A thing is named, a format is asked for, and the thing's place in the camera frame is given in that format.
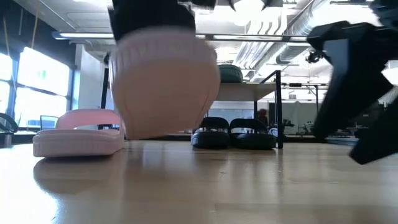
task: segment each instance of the large window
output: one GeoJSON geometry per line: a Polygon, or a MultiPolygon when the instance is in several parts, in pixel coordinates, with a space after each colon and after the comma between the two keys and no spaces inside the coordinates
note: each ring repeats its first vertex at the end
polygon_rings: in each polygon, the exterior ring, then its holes
{"type": "Polygon", "coordinates": [[[18,83],[66,96],[68,82],[66,65],[27,47],[21,53],[18,83]]]}
{"type": "Polygon", "coordinates": [[[19,60],[15,120],[21,128],[39,128],[40,115],[59,117],[68,109],[70,69],[30,48],[19,60]]]}
{"type": "Polygon", "coordinates": [[[0,82],[0,113],[7,111],[9,92],[10,85],[6,82],[0,82]]]}
{"type": "Polygon", "coordinates": [[[0,54],[0,113],[7,112],[12,75],[12,59],[0,54]]]}
{"type": "Polygon", "coordinates": [[[18,88],[15,105],[19,127],[39,128],[40,115],[60,117],[67,110],[67,99],[28,88],[18,88]]]}

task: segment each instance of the fluorescent light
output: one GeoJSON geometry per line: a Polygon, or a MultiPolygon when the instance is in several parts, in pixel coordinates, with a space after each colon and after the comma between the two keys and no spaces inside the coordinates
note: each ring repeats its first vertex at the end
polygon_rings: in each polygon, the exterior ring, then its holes
{"type": "MultiPolygon", "coordinates": [[[[53,32],[53,37],[57,40],[90,40],[90,39],[109,39],[113,40],[112,33],[66,33],[53,32]]],[[[247,35],[247,34],[197,34],[199,39],[209,41],[253,41],[253,42],[294,42],[306,44],[305,36],[291,35],[247,35]]]]}
{"type": "Polygon", "coordinates": [[[111,33],[59,33],[59,36],[64,39],[113,39],[111,33]]]}

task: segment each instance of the pink slide sandal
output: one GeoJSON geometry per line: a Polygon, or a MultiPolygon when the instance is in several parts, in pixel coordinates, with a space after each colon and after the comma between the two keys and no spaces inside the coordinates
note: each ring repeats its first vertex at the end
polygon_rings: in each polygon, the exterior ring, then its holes
{"type": "Polygon", "coordinates": [[[123,148],[124,125],[113,110],[72,110],[61,116],[54,130],[45,130],[33,137],[33,156],[105,156],[123,148]],[[120,130],[74,129],[80,126],[117,124],[120,130]]]}

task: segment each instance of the hardwood floor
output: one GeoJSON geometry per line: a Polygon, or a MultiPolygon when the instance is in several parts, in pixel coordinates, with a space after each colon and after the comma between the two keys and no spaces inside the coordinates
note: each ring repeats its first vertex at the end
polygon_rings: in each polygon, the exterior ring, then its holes
{"type": "Polygon", "coordinates": [[[398,223],[398,158],[360,166],[348,151],[136,141],[112,157],[54,160],[32,145],[0,149],[0,223],[398,223]]]}

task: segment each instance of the office chair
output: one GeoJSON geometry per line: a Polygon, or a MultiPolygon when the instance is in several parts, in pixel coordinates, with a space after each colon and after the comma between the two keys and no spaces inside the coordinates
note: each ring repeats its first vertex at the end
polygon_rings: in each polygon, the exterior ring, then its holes
{"type": "Polygon", "coordinates": [[[57,120],[58,117],[56,116],[40,115],[40,130],[43,131],[55,129],[57,120]]]}

